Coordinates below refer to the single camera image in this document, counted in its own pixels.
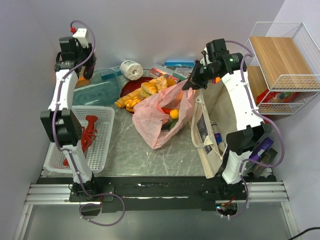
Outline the yellow lemon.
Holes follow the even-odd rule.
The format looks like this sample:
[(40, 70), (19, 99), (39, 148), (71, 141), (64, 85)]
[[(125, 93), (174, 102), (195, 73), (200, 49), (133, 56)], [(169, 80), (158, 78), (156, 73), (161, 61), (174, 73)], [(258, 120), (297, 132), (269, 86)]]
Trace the yellow lemon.
[(179, 119), (179, 110), (178, 109), (171, 109), (169, 112), (169, 116), (173, 120), (178, 120)]

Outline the toy carrot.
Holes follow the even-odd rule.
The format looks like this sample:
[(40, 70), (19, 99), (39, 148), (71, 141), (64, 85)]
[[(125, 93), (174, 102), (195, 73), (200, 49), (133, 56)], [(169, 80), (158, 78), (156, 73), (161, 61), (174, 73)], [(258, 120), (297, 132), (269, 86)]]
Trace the toy carrot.
[(161, 110), (162, 110), (165, 114), (168, 114), (168, 115), (169, 115), (172, 109), (171, 109), (171, 108), (162, 107)]

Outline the beige canvas tote bag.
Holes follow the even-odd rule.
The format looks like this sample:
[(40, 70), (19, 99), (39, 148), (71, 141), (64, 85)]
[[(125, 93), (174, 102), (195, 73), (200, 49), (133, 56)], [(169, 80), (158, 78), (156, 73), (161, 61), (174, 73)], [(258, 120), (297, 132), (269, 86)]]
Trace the beige canvas tote bag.
[(209, 83), (207, 89), (195, 92), (190, 127), (205, 177), (220, 176), (228, 159), (226, 136), (237, 130), (234, 107), (223, 82)]

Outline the pink plastic grocery bag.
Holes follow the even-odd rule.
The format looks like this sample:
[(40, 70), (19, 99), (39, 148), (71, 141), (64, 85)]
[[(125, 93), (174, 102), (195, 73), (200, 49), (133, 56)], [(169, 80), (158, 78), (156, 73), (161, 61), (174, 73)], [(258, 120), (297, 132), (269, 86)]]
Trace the pink plastic grocery bag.
[[(158, 149), (167, 143), (192, 118), (195, 105), (195, 91), (183, 90), (187, 81), (181, 81), (163, 91), (144, 99), (134, 106), (132, 122), (137, 132), (152, 149)], [(162, 108), (178, 109), (178, 121), (170, 130), (162, 130), (170, 120)]]

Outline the Red Bull can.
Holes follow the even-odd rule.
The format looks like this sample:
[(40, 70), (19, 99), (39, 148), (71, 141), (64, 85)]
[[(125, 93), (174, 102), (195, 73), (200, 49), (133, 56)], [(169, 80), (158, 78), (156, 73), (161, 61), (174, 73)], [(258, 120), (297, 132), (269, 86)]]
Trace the Red Bull can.
[(215, 137), (217, 145), (219, 145), (220, 143), (223, 142), (222, 135), (219, 132), (215, 133), (214, 137)]

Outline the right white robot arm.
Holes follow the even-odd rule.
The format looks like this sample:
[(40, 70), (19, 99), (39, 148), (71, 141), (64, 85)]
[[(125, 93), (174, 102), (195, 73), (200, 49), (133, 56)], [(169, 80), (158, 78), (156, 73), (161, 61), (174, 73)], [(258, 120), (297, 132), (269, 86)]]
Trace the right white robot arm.
[(241, 181), (245, 163), (263, 140), (267, 127), (250, 90), (244, 56), (230, 53), (227, 40), (206, 44), (183, 90), (195, 90), (191, 140), (206, 177), (221, 176), (228, 185)]

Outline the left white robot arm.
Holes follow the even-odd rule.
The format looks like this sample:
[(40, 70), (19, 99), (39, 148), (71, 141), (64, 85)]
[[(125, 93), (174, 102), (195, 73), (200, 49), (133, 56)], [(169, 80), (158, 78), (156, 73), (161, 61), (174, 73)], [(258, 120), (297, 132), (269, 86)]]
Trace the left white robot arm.
[(40, 113), (40, 120), (49, 140), (67, 159), (73, 175), (72, 193), (83, 200), (92, 200), (97, 187), (82, 150), (83, 129), (72, 111), (72, 103), (79, 76), (89, 80), (93, 75), (94, 45), (81, 43), (73, 36), (60, 38), (59, 45), (53, 98), (48, 109)]

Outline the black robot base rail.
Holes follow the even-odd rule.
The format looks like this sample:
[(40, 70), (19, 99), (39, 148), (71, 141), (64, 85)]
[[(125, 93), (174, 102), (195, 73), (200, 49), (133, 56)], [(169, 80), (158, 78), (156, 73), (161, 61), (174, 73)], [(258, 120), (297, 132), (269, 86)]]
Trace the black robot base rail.
[(71, 203), (96, 203), (103, 213), (117, 211), (215, 211), (218, 202), (244, 201), (243, 182), (227, 184), (222, 177), (140, 176), (96, 177), (82, 189), (74, 183)]

